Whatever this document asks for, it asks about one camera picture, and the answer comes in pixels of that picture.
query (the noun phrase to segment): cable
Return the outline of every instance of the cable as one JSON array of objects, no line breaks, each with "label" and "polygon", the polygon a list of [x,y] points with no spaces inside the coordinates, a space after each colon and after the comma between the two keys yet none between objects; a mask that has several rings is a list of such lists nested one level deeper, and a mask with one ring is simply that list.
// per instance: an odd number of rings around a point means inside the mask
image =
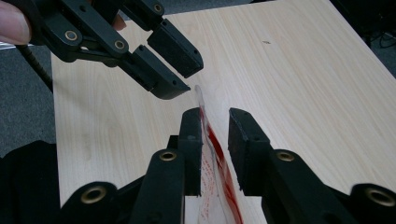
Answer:
[{"label": "cable", "polygon": [[41,80],[44,81],[46,86],[52,91],[52,78],[48,75],[48,73],[44,70],[38,60],[33,55],[33,52],[27,47],[27,45],[16,45],[17,50],[20,51],[23,58],[30,64],[30,66],[35,70]]},{"label": "cable", "polygon": [[379,37],[381,37],[382,35],[384,35],[384,32],[380,32],[379,35],[376,35],[373,37],[373,35],[370,35],[370,41],[374,42],[376,41]]},{"label": "cable", "polygon": [[[383,42],[390,42],[390,40],[393,40],[393,43],[391,43],[391,44],[389,44],[389,45],[387,45],[387,46],[384,46]],[[379,47],[380,47],[381,49],[387,49],[387,48],[390,48],[390,47],[393,47],[393,46],[396,46],[396,37],[395,37],[395,34],[394,34],[393,32],[384,33],[384,34],[381,36],[381,38],[379,39]]]}]

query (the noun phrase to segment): human hand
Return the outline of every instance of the human hand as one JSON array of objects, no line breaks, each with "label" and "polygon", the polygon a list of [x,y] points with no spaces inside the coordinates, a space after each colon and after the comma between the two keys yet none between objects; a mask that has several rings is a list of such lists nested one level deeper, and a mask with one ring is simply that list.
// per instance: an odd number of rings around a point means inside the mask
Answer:
[{"label": "human hand", "polygon": [[[117,15],[114,24],[117,31],[126,27],[125,21]],[[25,45],[32,38],[29,20],[13,5],[0,0],[0,42]]]}]

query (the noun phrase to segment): wooden board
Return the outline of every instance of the wooden board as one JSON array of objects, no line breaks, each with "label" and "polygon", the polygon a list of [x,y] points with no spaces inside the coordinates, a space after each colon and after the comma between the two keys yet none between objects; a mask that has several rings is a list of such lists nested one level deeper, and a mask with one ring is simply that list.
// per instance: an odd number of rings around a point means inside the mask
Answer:
[{"label": "wooden board", "polygon": [[[223,148],[237,107],[325,184],[396,190],[396,81],[331,3],[279,0],[167,18],[203,55],[204,70],[184,80],[201,87]],[[149,36],[131,22],[121,33],[131,50]],[[182,113],[198,106],[194,91],[162,101],[119,68],[52,61],[62,203],[89,182],[120,188],[143,175],[178,134]],[[264,221],[260,199],[237,196],[246,223]]]}]

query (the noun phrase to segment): metal bolt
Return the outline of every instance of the metal bolt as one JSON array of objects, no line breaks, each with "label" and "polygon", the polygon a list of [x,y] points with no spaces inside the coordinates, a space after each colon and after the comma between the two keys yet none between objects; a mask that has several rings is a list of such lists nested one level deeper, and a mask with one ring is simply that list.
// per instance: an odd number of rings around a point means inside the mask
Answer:
[{"label": "metal bolt", "polygon": [[161,159],[162,161],[172,161],[172,160],[174,160],[176,157],[177,157],[177,154],[176,154],[175,152],[170,152],[170,151],[164,152],[164,153],[162,153],[162,154],[160,155],[160,159]]},{"label": "metal bolt", "polygon": [[103,186],[95,186],[85,190],[81,195],[83,203],[97,203],[105,198],[107,190]]},{"label": "metal bolt", "polygon": [[125,45],[122,41],[117,40],[116,42],[114,42],[114,45],[116,46],[117,49],[123,49],[125,48]]},{"label": "metal bolt", "polygon": [[367,197],[375,203],[379,203],[386,207],[396,205],[395,199],[382,190],[368,188],[365,193]]},{"label": "metal bolt", "polygon": [[154,9],[155,9],[157,12],[161,12],[161,11],[163,10],[163,8],[162,8],[160,5],[158,5],[158,4],[154,5]]},{"label": "metal bolt", "polygon": [[278,152],[276,153],[277,157],[282,161],[294,161],[294,156],[289,152]]},{"label": "metal bolt", "polygon": [[66,36],[66,39],[71,40],[71,41],[75,41],[78,39],[78,35],[74,31],[66,31],[64,33],[64,36]]}]

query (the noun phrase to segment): red smear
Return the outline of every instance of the red smear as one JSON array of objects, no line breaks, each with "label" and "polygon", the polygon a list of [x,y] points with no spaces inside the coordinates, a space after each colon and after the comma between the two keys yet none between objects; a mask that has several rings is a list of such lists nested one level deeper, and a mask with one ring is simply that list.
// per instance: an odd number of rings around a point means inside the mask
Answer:
[{"label": "red smear", "polygon": [[222,189],[224,191],[224,195],[226,196],[227,203],[230,206],[231,211],[233,212],[233,218],[235,219],[235,222],[238,224],[242,224],[244,223],[244,221],[242,219],[242,215],[239,210],[238,203],[236,201],[235,189],[233,187],[233,178],[231,176],[230,169],[228,168],[228,163],[224,158],[224,153],[221,148],[221,145],[217,137],[215,136],[215,133],[213,132],[209,121],[205,117],[205,111],[202,108],[200,109],[201,109],[201,120],[203,121],[203,124],[205,124],[205,120],[206,120],[208,138],[212,142],[213,148],[215,149],[216,152],[216,162],[219,168],[219,176],[221,178],[221,184],[222,184]]}]

